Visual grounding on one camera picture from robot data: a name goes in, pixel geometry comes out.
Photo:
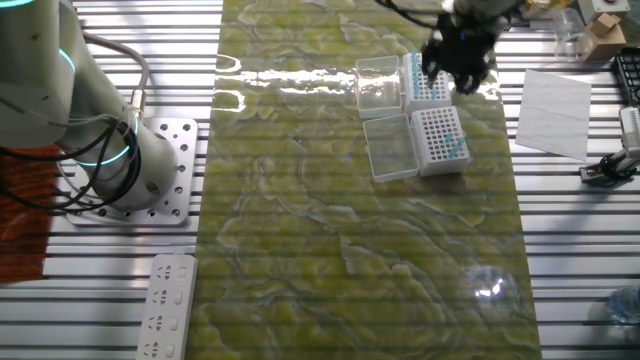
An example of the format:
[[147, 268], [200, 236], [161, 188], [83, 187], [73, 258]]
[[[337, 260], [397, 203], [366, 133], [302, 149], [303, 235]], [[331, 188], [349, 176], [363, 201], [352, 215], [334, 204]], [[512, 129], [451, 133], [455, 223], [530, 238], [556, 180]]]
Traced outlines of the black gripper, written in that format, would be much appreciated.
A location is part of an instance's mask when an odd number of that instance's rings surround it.
[[498, 35], [487, 22], [470, 16], [457, 17], [442, 13], [437, 17], [436, 31], [421, 48], [422, 72], [432, 86], [439, 71], [453, 75], [455, 90], [474, 94], [489, 75], [488, 53]]

